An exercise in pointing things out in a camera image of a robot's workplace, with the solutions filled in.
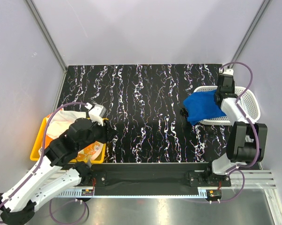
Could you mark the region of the blue towel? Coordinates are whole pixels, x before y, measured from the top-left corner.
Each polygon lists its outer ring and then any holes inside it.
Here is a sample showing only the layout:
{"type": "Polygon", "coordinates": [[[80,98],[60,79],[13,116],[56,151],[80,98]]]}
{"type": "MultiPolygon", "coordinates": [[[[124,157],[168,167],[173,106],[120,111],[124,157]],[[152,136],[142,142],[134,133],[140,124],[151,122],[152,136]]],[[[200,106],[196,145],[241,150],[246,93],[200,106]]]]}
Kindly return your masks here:
{"type": "Polygon", "coordinates": [[[187,121],[191,125],[195,125],[201,120],[226,116],[214,101],[215,92],[216,90],[194,92],[183,101],[188,112],[187,121]]]}

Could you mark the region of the cream terry towel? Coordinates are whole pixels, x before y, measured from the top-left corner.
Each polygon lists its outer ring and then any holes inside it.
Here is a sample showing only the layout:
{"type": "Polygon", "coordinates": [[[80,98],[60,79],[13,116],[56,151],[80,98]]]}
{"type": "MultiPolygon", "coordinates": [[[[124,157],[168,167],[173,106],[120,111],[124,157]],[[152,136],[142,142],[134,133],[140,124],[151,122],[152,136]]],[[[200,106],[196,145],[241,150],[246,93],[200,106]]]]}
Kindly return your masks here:
{"type": "Polygon", "coordinates": [[[86,113],[60,110],[50,121],[46,131],[46,136],[51,139],[58,138],[62,133],[69,129],[69,126],[72,123],[79,118],[86,118],[86,113]]]}

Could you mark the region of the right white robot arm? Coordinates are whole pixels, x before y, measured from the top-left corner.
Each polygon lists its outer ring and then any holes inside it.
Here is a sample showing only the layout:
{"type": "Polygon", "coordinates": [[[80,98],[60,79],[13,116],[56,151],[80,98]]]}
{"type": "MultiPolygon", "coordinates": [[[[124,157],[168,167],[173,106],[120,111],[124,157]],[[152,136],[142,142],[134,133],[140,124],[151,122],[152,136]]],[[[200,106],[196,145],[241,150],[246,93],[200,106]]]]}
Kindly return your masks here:
{"type": "Polygon", "coordinates": [[[211,163],[212,170],[204,173],[204,181],[216,185],[221,175],[228,175],[240,167],[250,168],[264,157],[267,126],[257,123],[241,105],[241,95],[235,93],[233,70],[220,73],[214,94],[216,105],[233,125],[226,146],[226,154],[211,163]]]}

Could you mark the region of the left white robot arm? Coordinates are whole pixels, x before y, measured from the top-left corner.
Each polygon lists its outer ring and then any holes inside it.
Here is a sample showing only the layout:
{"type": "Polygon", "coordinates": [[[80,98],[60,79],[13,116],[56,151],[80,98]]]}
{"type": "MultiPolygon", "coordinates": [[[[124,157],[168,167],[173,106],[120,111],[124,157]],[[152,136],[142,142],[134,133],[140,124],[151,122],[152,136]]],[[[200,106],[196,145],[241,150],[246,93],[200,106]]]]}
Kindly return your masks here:
{"type": "Polygon", "coordinates": [[[0,224],[24,225],[62,191],[76,185],[88,185],[92,181],[91,166],[83,161],[75,163],[60,178],[48,184],[45,181],[75,159],[79,151],[95,142],[108,143],[116,134],[108,120],[100,125],[89,119],[77,119],[49,143],[44,155],[14,187],[0,193],[0,224]]]}

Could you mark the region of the white perforated basket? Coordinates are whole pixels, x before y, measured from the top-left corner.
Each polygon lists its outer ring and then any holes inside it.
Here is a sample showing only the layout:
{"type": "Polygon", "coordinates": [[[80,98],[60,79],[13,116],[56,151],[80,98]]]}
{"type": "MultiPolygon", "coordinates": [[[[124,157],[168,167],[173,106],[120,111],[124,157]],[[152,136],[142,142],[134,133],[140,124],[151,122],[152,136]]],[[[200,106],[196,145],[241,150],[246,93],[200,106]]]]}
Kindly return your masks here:
{"type": "Polygon", "coordinates": [[[242,92],[245,87],[236,86],[235,94],[241,96],[236,101],[234,98],[227,98],[221,104],[221,109],[226,114],[223,117],[201,120],[204,125],[232,126],[235,121],[247,122],[249,118],[252,123],[256,123],[260,119],[260,107],[255,95],[247,90],[245,94],[242,92]]]}

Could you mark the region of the orange towel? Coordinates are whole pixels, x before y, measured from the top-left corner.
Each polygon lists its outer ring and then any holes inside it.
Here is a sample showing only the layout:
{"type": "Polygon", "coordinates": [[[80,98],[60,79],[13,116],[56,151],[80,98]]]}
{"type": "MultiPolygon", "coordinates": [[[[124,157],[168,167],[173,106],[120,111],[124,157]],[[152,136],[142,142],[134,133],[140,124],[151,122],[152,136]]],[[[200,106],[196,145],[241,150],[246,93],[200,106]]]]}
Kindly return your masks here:
{"type": "MultiPolygon", "coordinates": [[[[85,112],[76,112],[76,111],[64,111],[60,110],[57,112],[46,131],[45,138],[45,148],[48,147],[50,142],[56,138],[58,138],[63,132],[65,132],[69,126],[75,122],[76,119],[86,118],[85,112]]],[[[103,144],[99,142],[95,142],[83,150],[79,151],[77,160],[95,160],[101,153],[103,144]]]]}

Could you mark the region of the yellow plastic bin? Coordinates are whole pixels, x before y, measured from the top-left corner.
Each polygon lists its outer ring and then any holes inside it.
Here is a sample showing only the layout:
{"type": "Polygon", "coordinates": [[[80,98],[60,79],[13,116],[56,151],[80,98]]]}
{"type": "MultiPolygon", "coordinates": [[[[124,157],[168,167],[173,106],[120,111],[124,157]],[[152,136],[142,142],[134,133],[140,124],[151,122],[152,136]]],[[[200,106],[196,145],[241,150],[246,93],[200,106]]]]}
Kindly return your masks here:
{"type": "MultiPolygon", "coordinates": [[[[40,158],[43,143],[43,134],[49,117],[50,116],[48,115],[42,120],[38,135],[30,154],[31,161],[38,161],[38,159],[40,158]]],[[[104,162],[106,145],[106,143],[103,144],[100,142],[95,142],[79,151],[77,157],[75,159],[72,159],[70,163],[74,164],[81,161],[87,163],[88,161],[91,161],[92,164],[101,164],[104,162]]]]}

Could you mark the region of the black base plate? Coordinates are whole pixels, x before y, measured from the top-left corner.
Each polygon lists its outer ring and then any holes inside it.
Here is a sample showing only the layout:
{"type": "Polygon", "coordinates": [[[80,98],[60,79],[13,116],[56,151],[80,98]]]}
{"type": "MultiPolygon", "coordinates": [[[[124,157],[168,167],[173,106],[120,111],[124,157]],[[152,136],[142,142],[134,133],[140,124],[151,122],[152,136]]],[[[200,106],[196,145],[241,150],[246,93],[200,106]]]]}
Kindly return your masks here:
{"type": "Polygon", "coordinates": [[[174,197],[231,187],[229,177],[212,174],[210,163],[102,163],[90,170],[96,196],[174,197]]]}

